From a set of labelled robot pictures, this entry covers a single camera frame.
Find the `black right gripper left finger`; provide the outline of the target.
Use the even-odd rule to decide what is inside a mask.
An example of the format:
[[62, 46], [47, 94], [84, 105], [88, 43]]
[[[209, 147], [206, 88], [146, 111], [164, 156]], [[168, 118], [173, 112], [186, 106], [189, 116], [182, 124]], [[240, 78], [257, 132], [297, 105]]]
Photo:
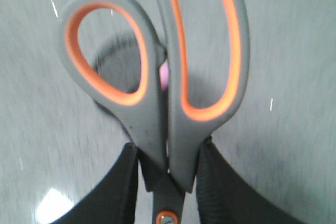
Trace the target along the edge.
[[134, 223], [138, 162], [147, 190], [154, 186], [154, 165], [134, 143], [126, 143], [115, 164], [95, 188], [54, 223]]

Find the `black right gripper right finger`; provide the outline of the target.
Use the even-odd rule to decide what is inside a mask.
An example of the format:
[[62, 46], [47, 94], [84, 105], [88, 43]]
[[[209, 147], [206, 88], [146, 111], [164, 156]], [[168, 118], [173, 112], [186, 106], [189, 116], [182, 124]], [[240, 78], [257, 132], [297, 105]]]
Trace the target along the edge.
[[257, 193], [227, 163], [212, 139], [199, 149], [196, 197], [201, 223], [300, 223]]

